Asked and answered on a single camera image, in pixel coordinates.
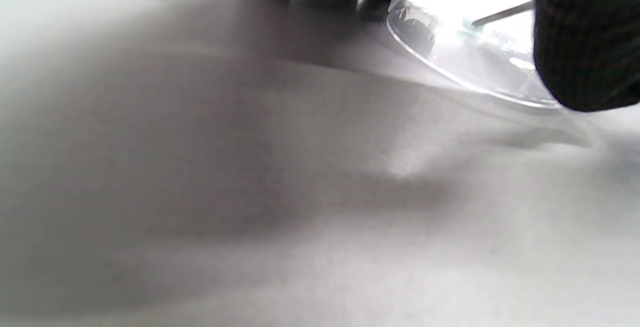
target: white surface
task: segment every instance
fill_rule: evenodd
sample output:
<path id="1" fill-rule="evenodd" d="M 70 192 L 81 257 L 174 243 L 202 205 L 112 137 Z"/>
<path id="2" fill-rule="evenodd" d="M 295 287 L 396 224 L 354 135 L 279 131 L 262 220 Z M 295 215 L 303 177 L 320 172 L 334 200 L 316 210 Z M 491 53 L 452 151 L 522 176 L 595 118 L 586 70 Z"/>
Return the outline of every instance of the white surface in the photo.
<path id="1" fill-rule="evenodd" d="M 319 1 L 0 0 L 0 324 L 637 326 L 638 110 Z"/>

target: black fabric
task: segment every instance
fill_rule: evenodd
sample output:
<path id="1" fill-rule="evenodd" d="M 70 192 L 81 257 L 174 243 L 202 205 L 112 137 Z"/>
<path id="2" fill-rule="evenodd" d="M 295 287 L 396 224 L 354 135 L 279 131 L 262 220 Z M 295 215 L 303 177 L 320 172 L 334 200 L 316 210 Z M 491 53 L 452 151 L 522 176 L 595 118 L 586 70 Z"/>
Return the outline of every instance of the black fabric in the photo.
<path id="1" fill-rule="evenodd" d="M 640 101 L 640 0 L 536 0 L 534 58 L 567 108 Z"/>
<path id="2" fill-rule="evenodd" d="M 640 101 L 640 0 L 537 0 L 535 65 L 576 111 Z"/>

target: transparent plastic lid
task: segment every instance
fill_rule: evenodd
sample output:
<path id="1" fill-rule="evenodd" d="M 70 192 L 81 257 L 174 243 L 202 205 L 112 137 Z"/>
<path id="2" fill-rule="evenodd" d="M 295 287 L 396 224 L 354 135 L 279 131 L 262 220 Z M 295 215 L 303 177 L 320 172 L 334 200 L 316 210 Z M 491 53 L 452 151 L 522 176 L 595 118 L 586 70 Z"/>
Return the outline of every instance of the transparent plastic lid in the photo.
<path id="1" fill-rule="evenodd" d="M 533 0 L 391 0 L 387 25 L 407 51 L 469 90 L 559 108 L 534 66 L 532 9 L 474 26 L 516 6 Z"/>

